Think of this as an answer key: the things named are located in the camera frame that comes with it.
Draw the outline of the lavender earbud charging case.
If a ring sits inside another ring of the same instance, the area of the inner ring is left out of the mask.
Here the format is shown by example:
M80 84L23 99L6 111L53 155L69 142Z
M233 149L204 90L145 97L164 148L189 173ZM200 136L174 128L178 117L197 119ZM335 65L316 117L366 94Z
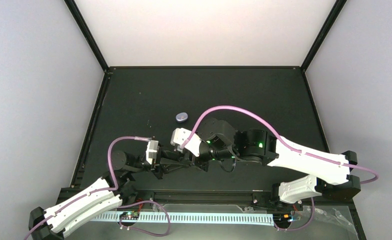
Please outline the lavender earbud charging case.
M175 116L177 123L184 123L188 120L189 115L186 112L180 112Z

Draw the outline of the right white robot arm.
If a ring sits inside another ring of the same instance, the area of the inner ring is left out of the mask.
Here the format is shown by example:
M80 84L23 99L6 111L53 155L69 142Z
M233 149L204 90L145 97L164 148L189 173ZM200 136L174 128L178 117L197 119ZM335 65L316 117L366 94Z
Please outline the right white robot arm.
M195 133L185 133L179 140L185 150L203 163L234 159L305 173L299 179L273 185L268 200L277 210L319 196L348 201L361 191L360 178L352 175L348 166L357 162L353 151L322 152L276 137L268 130L238 131L228 122L215 118L202 121Z

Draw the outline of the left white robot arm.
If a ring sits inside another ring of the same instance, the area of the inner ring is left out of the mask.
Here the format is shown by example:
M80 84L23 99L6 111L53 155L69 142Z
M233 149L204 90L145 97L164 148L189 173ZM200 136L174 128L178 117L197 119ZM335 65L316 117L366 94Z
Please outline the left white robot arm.
M134 174L151 172L160 179L172 170L193 167L197 159L188 150L170 151L160 146L138 156L123 151L109 155L108 172L90 186L52 207L33 209L25 239L64 240L83 224L110 210L131 208L126 217L136 218L151 201L139 197L134 188Z

